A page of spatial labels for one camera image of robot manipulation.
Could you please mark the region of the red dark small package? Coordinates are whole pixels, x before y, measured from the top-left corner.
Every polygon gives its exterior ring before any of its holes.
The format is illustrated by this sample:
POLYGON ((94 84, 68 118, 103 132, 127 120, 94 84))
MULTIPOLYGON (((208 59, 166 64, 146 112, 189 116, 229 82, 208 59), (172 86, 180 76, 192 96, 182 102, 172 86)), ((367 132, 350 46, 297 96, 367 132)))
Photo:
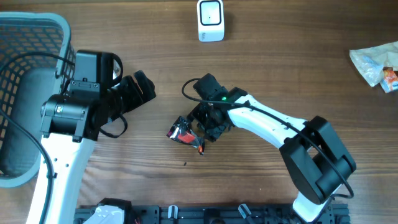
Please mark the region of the red dark small package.
POLYGON ((191 122, 183 116, 179 116, 168 131, 167 137, 173 141, 190 145, 196 148, 200 155, 204 155, 205 140, 196 135, 191 127, 191 122))

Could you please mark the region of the white plastic pouch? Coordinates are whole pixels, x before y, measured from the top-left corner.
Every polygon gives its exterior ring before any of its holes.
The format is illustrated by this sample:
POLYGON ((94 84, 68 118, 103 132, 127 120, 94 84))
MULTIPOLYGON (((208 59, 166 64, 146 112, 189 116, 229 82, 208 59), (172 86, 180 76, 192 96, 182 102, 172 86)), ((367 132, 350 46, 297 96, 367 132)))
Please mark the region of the white plastic pouch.
POLYGON ((384 67, 392 67, 397 71, 397 42, 350 50, 349 57, 369 86, 374 87, 384 78, 384 67))

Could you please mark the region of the orange snack packet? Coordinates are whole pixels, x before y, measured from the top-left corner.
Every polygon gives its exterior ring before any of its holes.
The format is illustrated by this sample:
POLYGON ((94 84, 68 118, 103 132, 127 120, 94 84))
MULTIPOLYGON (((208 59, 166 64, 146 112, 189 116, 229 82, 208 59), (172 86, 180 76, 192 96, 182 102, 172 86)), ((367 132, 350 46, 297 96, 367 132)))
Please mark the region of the orange snack packet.
POLYGON ((390 93, 398 89, 398 77, 397 71, 394 71, 392 67, 383 68, 384 78, 380 84, 385 93, 390 93))

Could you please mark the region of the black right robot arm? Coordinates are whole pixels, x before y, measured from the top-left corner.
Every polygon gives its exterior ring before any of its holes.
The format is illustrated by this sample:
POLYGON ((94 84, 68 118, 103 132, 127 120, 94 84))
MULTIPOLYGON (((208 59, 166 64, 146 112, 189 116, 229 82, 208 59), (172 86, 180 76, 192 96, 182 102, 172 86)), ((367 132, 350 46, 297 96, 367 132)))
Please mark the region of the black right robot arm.
POLYGON ((189 81, 198 105, 188 115, 204 138, 215 142, 232 127, 245 129, 276 147, 298 190, 293 211, 313 222, 334 199, 351 199, 348 178, 356 163, 332 125, 321 116, 294 118, 258 102, 235 87, 228 91, 211 74, 189 81))

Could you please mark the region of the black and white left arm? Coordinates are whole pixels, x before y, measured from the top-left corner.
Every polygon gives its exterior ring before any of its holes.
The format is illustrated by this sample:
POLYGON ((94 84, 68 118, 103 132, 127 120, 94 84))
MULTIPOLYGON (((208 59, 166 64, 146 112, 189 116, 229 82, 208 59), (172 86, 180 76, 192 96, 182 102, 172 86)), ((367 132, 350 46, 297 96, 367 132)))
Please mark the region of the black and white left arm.
POLYGON ((41 109, 42 163, 28 223, 72 223, 81 180, 103 126, 155 98, 155 85, 139 70, 124 76, 114 53, 79 50, 73 79, 41 109))

